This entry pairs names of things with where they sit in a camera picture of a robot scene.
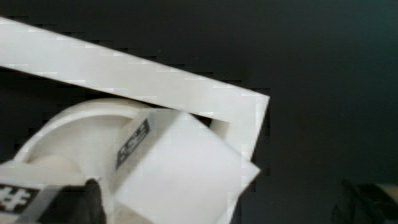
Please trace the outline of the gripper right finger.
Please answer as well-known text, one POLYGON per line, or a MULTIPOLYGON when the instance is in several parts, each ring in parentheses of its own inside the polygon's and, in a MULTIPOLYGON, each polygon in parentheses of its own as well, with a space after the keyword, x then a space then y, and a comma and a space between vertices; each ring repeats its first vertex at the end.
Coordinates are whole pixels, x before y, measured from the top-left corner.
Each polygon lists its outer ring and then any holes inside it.
POLYGON ((333 224, 398 224, 398 183, 342 181, 333 224))

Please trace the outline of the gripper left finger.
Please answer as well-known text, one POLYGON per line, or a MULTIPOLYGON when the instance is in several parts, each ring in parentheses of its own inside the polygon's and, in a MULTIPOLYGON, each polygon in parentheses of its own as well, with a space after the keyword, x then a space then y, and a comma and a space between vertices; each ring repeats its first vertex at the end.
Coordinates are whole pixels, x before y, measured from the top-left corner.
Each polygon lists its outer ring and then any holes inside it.
POLYGON ((97 180, 79 186, 49 186, 13 224, 107 224, 97 180))

